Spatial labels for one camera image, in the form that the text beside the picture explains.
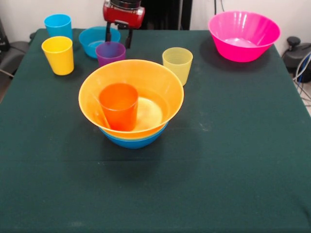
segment orange cup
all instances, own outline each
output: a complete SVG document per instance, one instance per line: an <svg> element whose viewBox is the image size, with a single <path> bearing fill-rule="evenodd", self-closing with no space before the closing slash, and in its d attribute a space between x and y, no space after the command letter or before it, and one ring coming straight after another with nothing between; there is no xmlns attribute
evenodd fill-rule
<svg viewBox="0 0 311 233"><path fill-rule="evenodd" d="M99 102L111 129L118 131L134 129L138 92L132 85L115 83L106 86L99 94Z"/></svg>

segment blue cup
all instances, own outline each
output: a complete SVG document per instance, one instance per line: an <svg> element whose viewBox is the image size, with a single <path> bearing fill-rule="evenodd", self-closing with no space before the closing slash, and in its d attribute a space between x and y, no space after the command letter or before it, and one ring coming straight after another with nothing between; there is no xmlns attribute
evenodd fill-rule
<svg viewBox="0 0 311 233"><path fill-rule="evenodd" d="M66 36L72 40L71 18L68 15L56 14L45 18L44 24L50 37Z"/></svg>

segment cup rim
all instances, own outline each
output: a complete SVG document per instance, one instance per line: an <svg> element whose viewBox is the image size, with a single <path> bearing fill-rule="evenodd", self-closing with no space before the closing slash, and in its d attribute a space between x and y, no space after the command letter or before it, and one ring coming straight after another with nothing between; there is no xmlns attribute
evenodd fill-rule
<svg viewBox="0 0 311 233"><path fill-rule="evenodd" d="M164 58L164 54L168 51L168 50L171 50L171 49L183 49L185 50L186 52L188 52L190 55L191 55L191 59L189 59L189 61L187 62L184 62L182 64L175 64L175 63L172 63L172 62L169 62L167 59ZM171 47L171 48L168 48L166 49L163 53L162 53L162 59L163 61L165 60L168 64L170 65L174 65L174 66L183 66L184 64L187 64L189 62L191 62L193 60L193 54L190 50L186 49L186 48L183 48L183 47Z"/></svg>
<svg viewBox="0 0 311 233"><path fill-rule="evenodd" d="M46 20L47 20L48 18L51 18L51 17L54 17L54 16L67 16L67 17L69 18L69 22L66 23L66 24L60 25L60 26L50 26L49 24L46 23ZM70 24L70 23L71 23L71 17L70 17L69 15L66 15L66 14L52 14L52 15L47 16L47 17L44 19L43 22L44 22L45 26L48 26L48 27L51 27L51 28L59 28L59 27L64 27L64 26Z"/></svg>
<svg viewBox="0 0 311 233"><path fill-rule="evenodd" d="M69 46L67 49L62 50L62 51L52 52L52 51L48 51L48 50L46 50L46 49L43 48L44 44L45 44L47 41L53 40L53 39L56 39L56 38L59 38L59 37L66 38L66 39L70 40L70 46ZM50 38L48 38L48 39L46 39L45 41L42 42L41 48L42 48L42 50L43 50L44 52L48 52L48 53L62 53L62 52L66 52L66 51L70 50L70 48L72 48L72 40L71 40L69 37L62 36L62 35L52 36L52 37L50 37Z"/></svg>
<svg viewBox="0 0 311 233"><path fill-rule="evenodd" d="M125 84L127 86L130 86L131 88L133 88L133 90L135 90L135 95L136 95L136 100L133 104L131 104L129 107L126 107L126 108L123 108L123 109L112 109L112 108L107 108L106 106L104 106L100 100L98 99L98 101L100 102L101 106L109 111L112 111L112 112L120 112L120 111L125 111L125 110L128 110L130 108L132 108L137 102L138 102L138 98L139 98L139 94L138 94L138 91L136 90L136 88L134 88L131 84L128 84L128 83L112 83L110 85L107 85L103 90L101 90L99 96L101 95L101 93L108 87L108 86L112 86L112 85L117 85L117 84Z"/></svg>
<svg viewBox="0 0 311 233"><path fill-rule="evenodd" d="M123 49L123 53L122 53L121 55L119 55L119 56L116 56L116 57L104 57L104 56L101 56L100 54L98 54L97 50L99 49L99 47L100 47L100 46L103 46L103 45L105 45L105 44L108 44L108 43L110 43L110 44L119 44L119 45L121 45L121 47L122 47L122 49ZM97 58L98 58L98 57L101 57L101 58L104 58L104 59L118 59L118 58L122 57L122 56L126 53L126 48L125 48L125 46L124 46L122 43L120 43L120 42L116 42L116 41L105 41L105 42L101 43L100 45L96 46L95 53L96 53Z"/></svg>

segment plastic bowl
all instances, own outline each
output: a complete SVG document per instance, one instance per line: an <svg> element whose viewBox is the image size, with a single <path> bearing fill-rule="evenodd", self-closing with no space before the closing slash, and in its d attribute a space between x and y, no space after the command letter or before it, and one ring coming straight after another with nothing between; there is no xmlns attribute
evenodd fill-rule
<svg viewBox="0 0 311 233"><path fill-rule="evenodd" d="M164 125L164 127L158 131L157 133L143 138L143 139L136 139L136 140L126 140L126 139L120 139L114 136L111 136L110 134L106 133L104 130L102 130L101 128L99 128L105 135L106 137L112 141L113 143L124 147L124 148L128 148L128 149L139 149L139 148L143 148L151 143L153 143L160 135L161 133L164 131L164 129L166 128L168 123L166 123Z"/></svg>
<svg viewBox="0 0 311 233"><path fill-rule="evenodd" d="M110 28L111 41L120 42L121 34L117 29ZM86 52L92 58L97 58L95 49L98 45L105 42L106 27L92 27L82 31L79 35L79 41Z"/></svg>
<svg viewBox="0 0 311 233"><path fill-rule="evenodd" d="M235 62L256 60L280 37L275 22L247 11L219 13L208 27L220 55Z"/></svg>
<svg viewBox="0 0 311 233"><path fill-rule="evenodd" d="M138 110L132 131L110 129L97 97L108 85L128 83L138 91ZM82 113L93 124L111 136L141 139L164 127L181 108L184 89L178 77L168 68L145 60L123 60L105 65L83 82L79 92Z"/></svg>

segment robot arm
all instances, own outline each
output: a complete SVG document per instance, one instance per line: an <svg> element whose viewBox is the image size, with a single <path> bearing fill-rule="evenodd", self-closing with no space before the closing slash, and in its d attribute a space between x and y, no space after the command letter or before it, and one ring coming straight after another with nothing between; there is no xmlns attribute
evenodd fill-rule
<svg viewBox="0 0 311 233"><path fill-rule="evenodd" d="M133 29L141 27L145 8L140 6L141 0L105 0L103 7L104 19L107 21L106 41L111 40L111 23L129 29L125 47L131 47Z"/></svg>

